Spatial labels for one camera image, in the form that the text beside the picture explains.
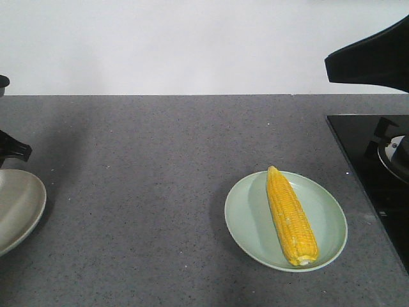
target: white wall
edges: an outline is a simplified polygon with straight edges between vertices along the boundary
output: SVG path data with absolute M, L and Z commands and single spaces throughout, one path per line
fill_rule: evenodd
M 7 95 L 401 93 L 329 83 L 324 59 L 398 0 L 0 1 Z

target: plate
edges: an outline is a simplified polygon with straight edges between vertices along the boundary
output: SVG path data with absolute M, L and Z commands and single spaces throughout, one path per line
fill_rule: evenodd
M 43 214 L 42 181 L 19 169 L 0 169 L 0 256 L 19 245 Z
M 300 267 L 285 259 L 268 204 L 267 171 L 244 177 L 230 190 L 224 207 L 226 224 L 236 243 L 253 259 L 286 272 L 308 272 L 333 262 L 345 247 L 348 226 L 336 199 L 316 182 L 288 171 L 290 182 L 320 249 L 317 261 Z

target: black glass stovetop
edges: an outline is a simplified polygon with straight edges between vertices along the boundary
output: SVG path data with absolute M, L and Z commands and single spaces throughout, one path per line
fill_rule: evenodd
M 409 184 L 378 153 L 382 143 L 409 134 L 409 115 L 340 114 L 328 121 L 409 272 Z

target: gray countertop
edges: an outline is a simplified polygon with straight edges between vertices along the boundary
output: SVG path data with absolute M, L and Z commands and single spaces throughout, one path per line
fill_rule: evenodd
M 39 225 L 0 258 L 0 306 L 408 306 L 409 277 L 326 115 L 409 114 L 408 95 L 8 97 L 8 159 L 46 186 Z M 325 187 L 345 250 L 307 273 L 247 256 L 224 222 L 269 165 Z

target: corn on the cob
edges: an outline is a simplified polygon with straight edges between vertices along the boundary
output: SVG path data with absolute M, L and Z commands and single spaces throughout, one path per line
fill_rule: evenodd
M 274 166 L 267 171 L 267 195 L 284 256 L 292 265 L 318 258 L 318 245 L 293 188 Z

